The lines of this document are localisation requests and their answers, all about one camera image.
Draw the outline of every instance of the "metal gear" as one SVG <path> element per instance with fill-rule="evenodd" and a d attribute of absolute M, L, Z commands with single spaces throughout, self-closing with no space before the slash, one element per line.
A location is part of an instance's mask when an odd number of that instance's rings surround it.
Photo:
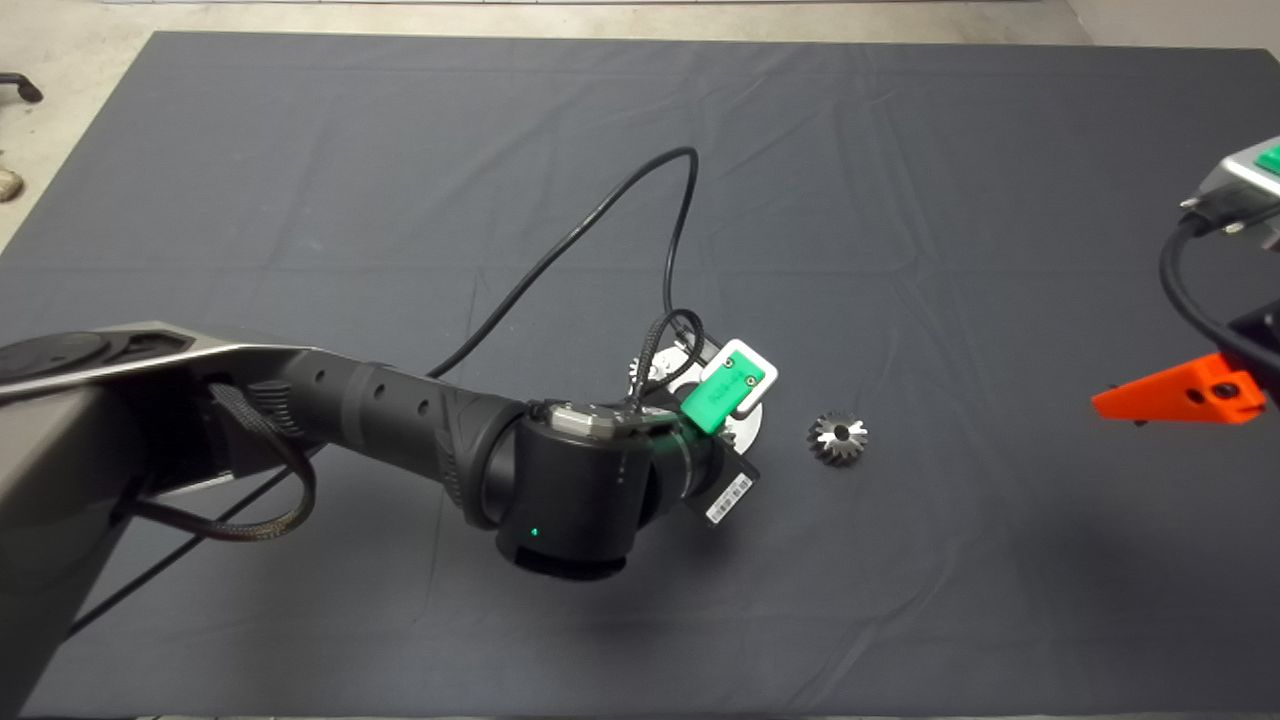
<path fill-rule="evenodd" d="M 809 427 L 809 450 L 826 465 L 851 465 L 867 450 L 867 425 L 847 413 L 819 415 Z"/>

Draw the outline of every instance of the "cable connector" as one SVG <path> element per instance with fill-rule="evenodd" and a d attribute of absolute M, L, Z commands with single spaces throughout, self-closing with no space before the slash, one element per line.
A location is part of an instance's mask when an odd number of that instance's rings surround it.
<path fill-rule="evenodd" d="M 1244 236 L 1265 250 L 1280 251 L 1280 137 L 1245 147 L 1219 161 L 1181 206 L 1196 219 L 1196 236 L 1225 232 Z"/>
<path fill-rule="evenodd" d="M 1201 220 L 1197 237 L 1213 232 L 1239 234 L 1280 215 L 1280 197 L 1244 181 L 1224 184 L 1198 197 L 1181 202 L 1188 215 Z M 1266 228 L 1272 236 L 1262 246 L 1267 250 L 1280 250 L 1276 241 L 1280 232 Z"/>

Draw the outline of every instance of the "barcode label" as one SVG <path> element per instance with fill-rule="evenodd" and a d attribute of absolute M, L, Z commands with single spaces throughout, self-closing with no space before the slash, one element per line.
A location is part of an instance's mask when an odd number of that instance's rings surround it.
<path fill-rule="evenodd" d="M 724 488 L 724 492 L 722 492 L 719 498 L 716 500 L 716 503 L 707 510 L 707 519 L 710 520 L 713 525 L 718 525 L 719 521 L 724 519 L 724 515 L 728 515 L 728 511 L 737 505 L 739 500 L 742 500 L 742 496 L 746 495 L 746 491 L 749 489 L 751 489 L 751 478 L 739 475 L 737 479 Z"/>

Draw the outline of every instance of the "dark gray tablecloth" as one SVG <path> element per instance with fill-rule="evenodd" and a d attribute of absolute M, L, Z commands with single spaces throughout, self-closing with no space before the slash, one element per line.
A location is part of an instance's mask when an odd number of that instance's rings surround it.
<path fill-rule="evenodd" d="M 1160 242 L 1277 131 L 1261 51 L 156 36 L 0 259 L 0 340 L 163 318 L 426 368 L 691 143 L 677 301 L 781 368 L 764 480 L 721 530 L 677 511 L 622 575 L 567 584 L 434 483 L 328 450 L 305 529 L 201 548 L 69 642 L 27 712 L 1280 710 L 1275 419 L 1139 429 L 1088 402 L 1211 350 Z M 681 173 L 454 379 L 618 396 Z M 1280 260 L 1213 245 L 1190 261 L 1215 313 L 1274 299 Z M 805 450 L 829 409 L 872 428 L 854 469 Z M 136 523 L 96 597 L 179 539 Z"/>

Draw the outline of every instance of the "table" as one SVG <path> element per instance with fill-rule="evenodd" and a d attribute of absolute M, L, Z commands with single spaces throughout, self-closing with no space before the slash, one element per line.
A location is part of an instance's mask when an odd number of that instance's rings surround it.
<path fill-rule="evenodd" d="M 326 450 L 302 530 L 207 543 L 68 643 L 27 714 L 1280 708 L 1275 418 L 1088 404 L 1211 350 L 1160 241 L 1277 127 L 1262 51 L 157 35 L 0 258 L 0 338 L 163 318 L 425 369 L 691 143 L 677 302 L 781 369 L 764 479 L 727 527 L 675 512 L 571 584 L 506 565 L 434 483 Z M 453 379 L 621 395 L 681 172 Z M 1274 258 L 1203 245 L 1215 313 L 1274 299 Z M 805 448 L 832 409 L 872 429 L 850 470 Z M 95 597 L 179 541 L 134 523 Z"/>

